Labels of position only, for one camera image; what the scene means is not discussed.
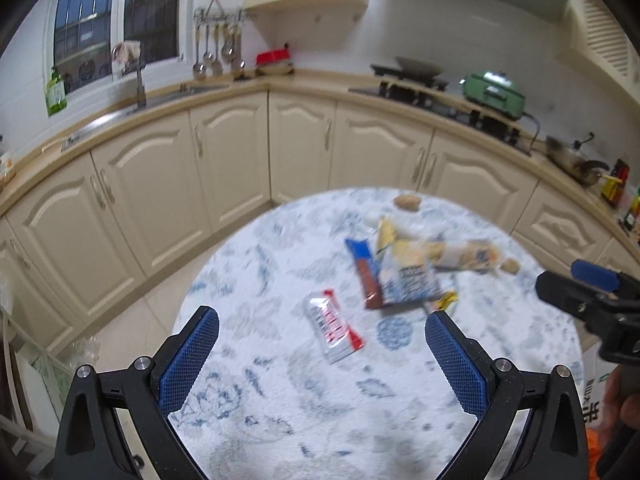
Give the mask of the person's right hand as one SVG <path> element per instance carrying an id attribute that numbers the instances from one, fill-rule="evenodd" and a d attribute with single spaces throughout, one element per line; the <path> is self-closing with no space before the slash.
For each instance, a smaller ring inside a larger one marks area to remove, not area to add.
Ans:
<path id="1" fill-rule="evenodd" d="M 620 367 L 616 367 L 606 381 L 601 402 L 602 418 L 597 434 L 599 443 L 605 448 L 613 440 L 616 427 L 624 424 L 634 430 L 640 428 L 640 406 L 638 393 L 624 399 L 620 393 Z"/>

